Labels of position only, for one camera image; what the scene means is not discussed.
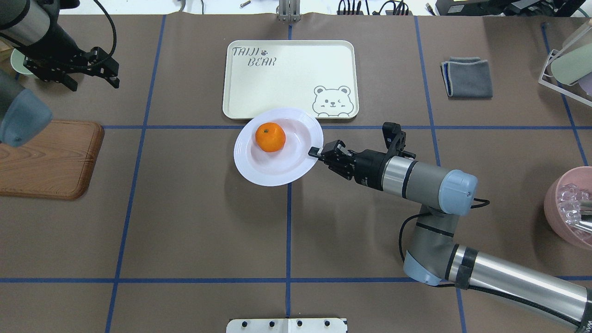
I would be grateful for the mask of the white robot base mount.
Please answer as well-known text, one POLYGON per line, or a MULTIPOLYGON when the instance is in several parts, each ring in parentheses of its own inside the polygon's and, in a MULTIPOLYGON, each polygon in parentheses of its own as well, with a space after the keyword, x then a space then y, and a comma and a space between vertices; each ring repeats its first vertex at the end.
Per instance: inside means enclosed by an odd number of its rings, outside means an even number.
POLYGON ((235 319, 226 326, 227 333, 348 333, 342 318, 266 318, 235 319))

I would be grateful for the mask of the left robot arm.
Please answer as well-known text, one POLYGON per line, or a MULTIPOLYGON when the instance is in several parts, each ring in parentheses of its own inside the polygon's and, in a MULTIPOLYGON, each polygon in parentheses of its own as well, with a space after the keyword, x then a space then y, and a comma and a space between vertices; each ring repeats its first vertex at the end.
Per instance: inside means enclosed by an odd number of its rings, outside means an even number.
MULTIPOLYGON (((108 20, 112 47, 105 51, 93 47, 82 50, 58 23, 63 9, 80 6, 78 0, 3 0, 1 2, 1 40, 24 55, 23 65, 44 82, 78 89, 71 74, 104 79, 113 88, 120 86, 119 63, 113 58, 117 31, 112 17, 101 2, 97 6, 108 20)), ((53 119, 50 108, 15 78, 1 72, 1 127, 3 144, 19 147, 43 131, 53 119)))

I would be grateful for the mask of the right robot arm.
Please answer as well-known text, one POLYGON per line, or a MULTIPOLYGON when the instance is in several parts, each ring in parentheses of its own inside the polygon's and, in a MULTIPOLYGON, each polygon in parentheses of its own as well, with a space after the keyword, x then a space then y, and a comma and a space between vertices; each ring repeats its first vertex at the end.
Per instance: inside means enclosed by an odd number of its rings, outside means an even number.
POLYGON ((401 250, 409 278, 429 286, 474 290, 554 317, 576 333, 591 331, 591 290, 457 244, 460 217, 486 206, 476 199, 478 180, 459 169, 425 164, 405 150, 402 138, 387 139, 387 152, 354 152, 342 141, 312 147, 317 158, 345 179, 420 203, 412 242, 401 250))

